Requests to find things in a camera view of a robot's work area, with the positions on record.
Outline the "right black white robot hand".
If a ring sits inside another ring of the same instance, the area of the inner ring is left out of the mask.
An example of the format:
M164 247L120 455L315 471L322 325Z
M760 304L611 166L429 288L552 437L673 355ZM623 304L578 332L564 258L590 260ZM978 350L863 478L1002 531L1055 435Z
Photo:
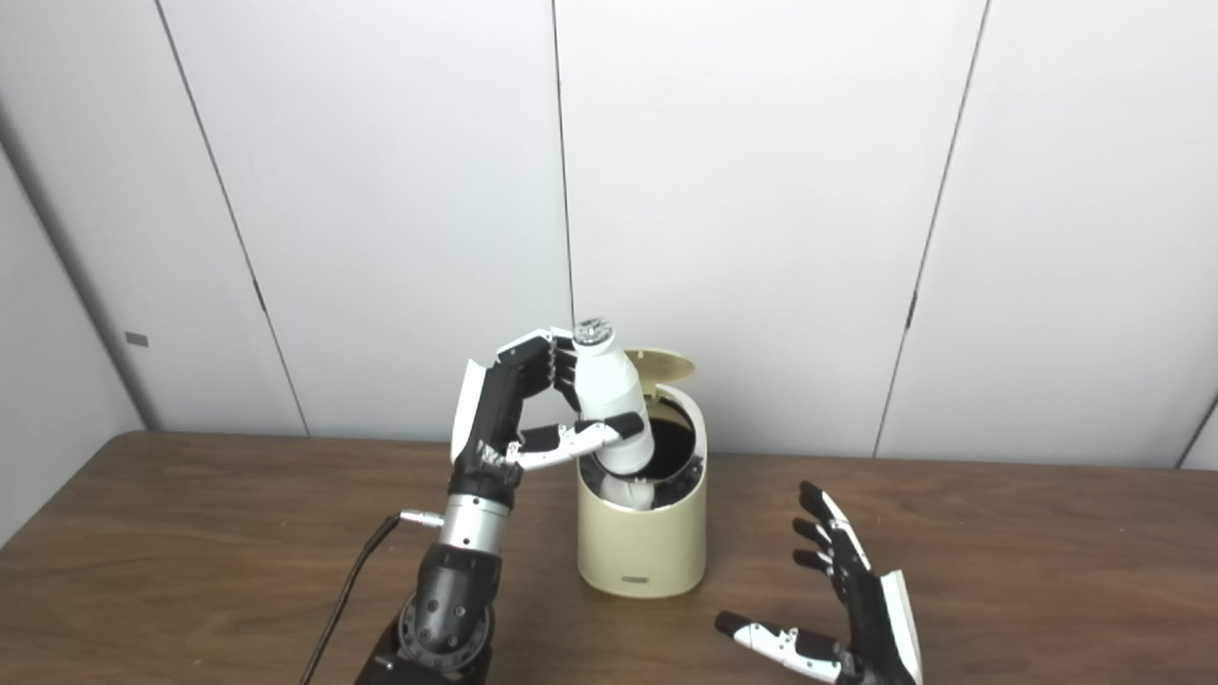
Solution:
M812 481L799 484L797 501L806 517L793 519L792 527L814 546L795 548L792 559L831 581L847 613L849 640L730 611L715 616L717 633L818 683L922 684L920 637L903 570L876 572L853 522Z

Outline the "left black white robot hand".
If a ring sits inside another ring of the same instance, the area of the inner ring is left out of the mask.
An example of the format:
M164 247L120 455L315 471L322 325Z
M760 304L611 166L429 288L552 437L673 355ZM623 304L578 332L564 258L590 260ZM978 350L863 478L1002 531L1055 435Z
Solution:
M576 411L575 423L523 429L523 403L551 389ZM513 509L526 470L596 456L613 477L635 478L654 453L639 378L609 330L543 328L501 347L490 367L466 364L448 492Z

